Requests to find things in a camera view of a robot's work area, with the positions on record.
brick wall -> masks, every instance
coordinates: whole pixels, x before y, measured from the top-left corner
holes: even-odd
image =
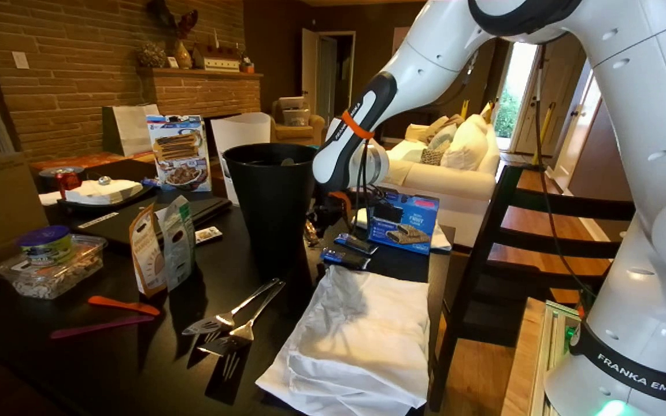
[[[0,94],[14,139],[30,160],[101,151],[101,107],[150,99],[132,51],[163,41],[147,0],[0,0]],[[176,17],[198,10],[186,47],[245,48],[243,0],[168,0]],[[27,57],[15,69],[10,52]]]
[[[260,77],[157,69],[153,97],[162,113],[229,116],[260,108]]]

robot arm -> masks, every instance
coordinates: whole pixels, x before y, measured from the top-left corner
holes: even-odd
[[[331,123],[311,173],[325,189],[354,184],[354,132],[436,99],[489,36],[561,32],[601,86],[637,212],[575,339],[592,352],[567,356],[545,393],[561,416],[666,414],[666,3],[430,0],[350,117]]]
[[[349,108],[349,125],[331,123],[327,139],[311,161],[313,181],[325,189],[354,186],[349,161],[362,143],[355,129],[370,132],[391,116],[436,99],[487,40],[491,34],[475,25],[466,3],[430,0],[398,52]]]

cardboard box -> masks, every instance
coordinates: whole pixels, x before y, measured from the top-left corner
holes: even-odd
[[[436,212],[438,199],[377,186],[367,215],[367,240],[427,253]]]

chair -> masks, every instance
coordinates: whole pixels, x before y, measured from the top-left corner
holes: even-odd
[[[432,408],[442,404],[450,359],[460,338],[516,347],[526,299],[556,301],[555,294],[560,288],[580,288],[580,294],[597,290],[619,248],[619,238],[564,238],[555,226],[549,226],[553,234],[520,232],[508,223],[510,211],[542,212],[540,219],[574,215],[628,222],[634,215],[630,201],[599,201],[525,189],[520,186],[520,175],[526,168],[542,175],[537,166],[505,163],[501,168],[472,253],[450,259],[442,296],[442,321],[446,327],[442,342],[432,342],[434,352],[430,352],[432,383],[427,401]],[[505,248],[520,249],[517,256],[521,259],[561,253],[574,272],[540,271],[537,265],[538,260],[517,263],[516,256],[494,259],[494,253],[503,253]],[[599,271],[580,271],[580,260],[599,260]]]

box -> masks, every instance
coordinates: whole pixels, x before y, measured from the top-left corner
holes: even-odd
[[[304,94],[297,94],[297,97],[279,97],[279,107],[281,107],[281,110],[309,108]]]
[[[283,125],[309,125],[309,108],[283,108]]]
[[[436,212],[438,199],[375,186],[367,215],[367,240],[427,253]]]
[[[154,184],[179,192],[213,192],[204,117],[158,113],[145,117],[157,171]]]

